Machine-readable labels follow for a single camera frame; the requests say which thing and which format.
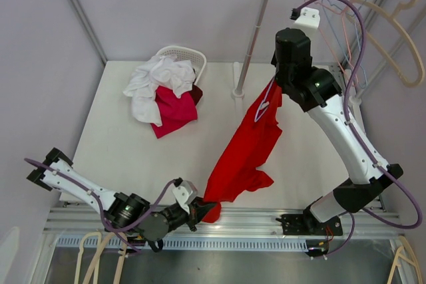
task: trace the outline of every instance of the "laundry basket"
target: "laundry basket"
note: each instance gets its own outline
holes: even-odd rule
[[[160,49],[157,52],[157,56],[170,56],[170,55],[176,55],[178,56],[178,61],[181,60],[191,60],[192,68],[195,70],[195,81],[194,84],[197,84],[200,80],[201,74],[206,70],[207,68],[207,59],[206,56],[204,56],[200,51],[192,50],[185,47],[179,47],[179,46],[167,46],[163,49]]]

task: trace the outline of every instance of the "gray wall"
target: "gray wall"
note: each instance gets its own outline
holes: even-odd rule
[[[0,0],[0,238],[21,230],[7,283],[25,283],[51,204],[25,156],[73,156],[102,65],[67,0]]]
[[[393,8],[399,0],[390,0],[387,9]],[[416,12],[424,5],[426,0],[420,0],[418,7],[410,13],[401,16],[401,23],[407,27],[412,22]],[[378,22],[373,28],[373,34],[386,47],[391,47],[397,39],[396,32],[392,31],[387,23]],[[426,21],[422,22],[413,35],[413,40],[423,60],[426,58]],[[372,72],[376,62],[380,61],[377,51],[368,45],[368,54],[364,65]],[[406,75],[416,78],[415,65],[407,49],[396,56],[396,61]],[[400,163],[404,175],[400,179],[414,194],[426,213],[426,179],[425,161],[426,154],[426,84],[409,89],[403,86],[392,69],[383,72],[382,77],[363,98],[361,110],[364,115],[365,127],[368,136],[377,149],[384,154],[389,162]],[[385,203],[391,210],[401,214],[403,223],[414,223],[415,210],[405,195],[395,186],[385,192]],[[417,257],[426,274],[426,223],[416,230],[408,231],[407,237],[413,246]]]
[[[304,0],[270,0],[253,61],[269,62],[274,35],[289,27],[291,9]],[[242,61],[260,0],[81,0],[110,60],[141,60],[166,45],[202,51],[208,61]],[[336,25],[339,18],[334,17]],[[321,24],[334,48],[332,34]],[[332,55],[318,37],[314,59]]]

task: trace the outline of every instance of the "white cloth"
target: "white cloth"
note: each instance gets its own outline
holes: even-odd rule
[[[195,73],[189,60],[176,61],[177,56],[153,56],[132,73],[123,93],[132,97],[132,115],[141,122],[162,126],[160,111],[155,102],[158,86],[173,90],[176,97],[192,90]]]

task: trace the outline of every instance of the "table top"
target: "table top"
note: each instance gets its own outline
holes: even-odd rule
[[[141,62],[109,61],[99,84],[75,157],[74,169],[104,188],[136,193],[153,202],[167,181],[190,180],[200,195],[239,123],[232,99],[232,63],[208,63],[198,86],[198,120],[161,139],[149,124],[130,113],[122,90]],[[274,74],[274,67],[252,63],[245,82],[245,110]],[[339,155],[319,126],[287,96],[278,109],[283,130],[262,169],[275,181],[256,192],[243,192],[235,208],[303,209],[347,179]],[[76,198],[62,194],[61,200]],[[161,204],[174,202],[167,192]]]

